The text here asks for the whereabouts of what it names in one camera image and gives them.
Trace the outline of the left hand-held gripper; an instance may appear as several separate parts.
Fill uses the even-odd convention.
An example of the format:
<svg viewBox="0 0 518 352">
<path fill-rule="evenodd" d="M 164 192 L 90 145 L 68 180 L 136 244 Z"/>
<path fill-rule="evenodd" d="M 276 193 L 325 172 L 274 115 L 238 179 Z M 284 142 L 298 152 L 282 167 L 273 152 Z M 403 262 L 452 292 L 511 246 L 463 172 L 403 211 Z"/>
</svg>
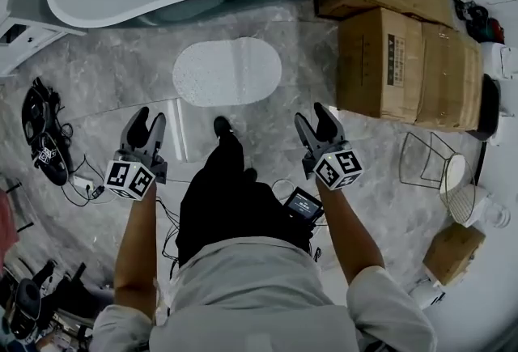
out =
<svg viewBox="0 0 518 352">
<path fill-rule="evenodd" d="M 148 130 L 148 116 L 145 106 L 130 118 L 105 172 L 104 187 L 124 199 L 141 201 L 154 183 L 167 182 L 168 163 L 159 155 L 167 119 L 160 112 Z"/>
</svg>

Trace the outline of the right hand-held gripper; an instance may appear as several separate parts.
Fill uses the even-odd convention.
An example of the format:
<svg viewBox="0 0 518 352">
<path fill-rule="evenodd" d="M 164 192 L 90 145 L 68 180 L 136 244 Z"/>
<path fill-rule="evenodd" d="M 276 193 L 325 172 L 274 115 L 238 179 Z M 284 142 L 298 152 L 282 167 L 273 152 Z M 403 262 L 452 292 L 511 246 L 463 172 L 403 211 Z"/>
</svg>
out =
<svg viewBox="0 0 518 352">
<path fill-rule="evenodd" d="M 357 152 L 346 141 L 339 120 L 320 102 L 313 106 L 316 132 L 300 112 L 294 117 L 295 129 L 307 150 L 302 159 L 305 175 L 318 178 L 329 190 L 342 189 L 353 184 L 362 174 L 363 167 Z"/>
</svg>

